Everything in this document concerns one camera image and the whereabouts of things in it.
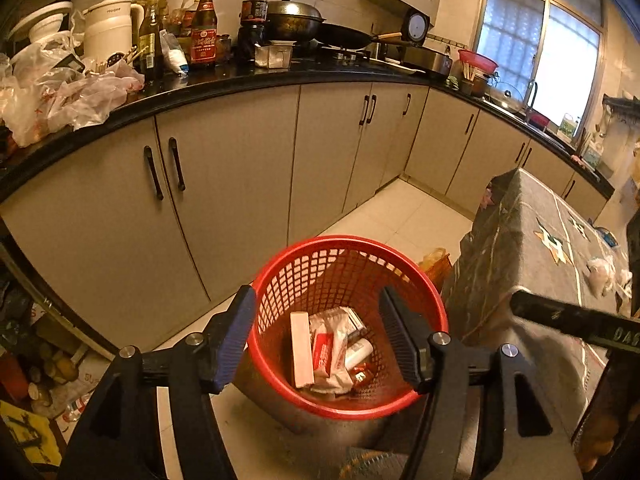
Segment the person right hand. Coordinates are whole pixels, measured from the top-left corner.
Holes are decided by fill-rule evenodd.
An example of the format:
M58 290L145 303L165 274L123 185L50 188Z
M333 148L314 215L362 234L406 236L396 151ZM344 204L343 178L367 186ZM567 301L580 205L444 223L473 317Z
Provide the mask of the person right hand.
M593 471L598 461L612 452L620 426L630 424L639 417L639 403L620 414L615 402L593 400L584 428L575 448L580 470L586 474Z

